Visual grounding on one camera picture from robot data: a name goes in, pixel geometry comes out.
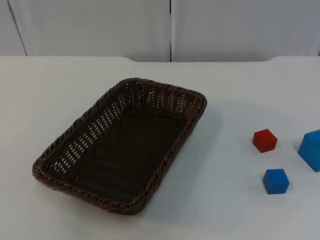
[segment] table surface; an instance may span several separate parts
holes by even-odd
[[[297,154],[320,129],[320,57],[146,63],[122,57],[0,57],[0,239],[317,239],[320,174]],[[159,190],[137,216],[110,214],[32,176],[36,158],[110,87],[148,78],[208,105]],[[254,132],[270,129],[261,154]],[[268,195],[266,169],[286,194]]]

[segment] white wall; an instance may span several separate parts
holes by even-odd
[[[169,0],[10,0],[28,55],[170,59]]]
[[[25,50],[7,0],[0,0],[0,56],[23,56]]]
[[[317,56],[319,9],[320,0],[172,0],[172,60]]]

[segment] large blue cube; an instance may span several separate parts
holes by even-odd
[[[298,154],[315,172],[320,172],[320,130],[304,135]]]
[[[263,177],[263,184],[268,194],[284,194],[289,180],[283,169],[268,169]]]

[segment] wicker basket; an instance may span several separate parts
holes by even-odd
[[[32,174],[108,212],[136,214],[160,186],[206,105],[196,91],[122,80],[44,151]]]

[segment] basket bottom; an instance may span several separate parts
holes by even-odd
[[[67,174],[74,186],[128,203],[141,193],[185,124],[181,116],[131,110]]]

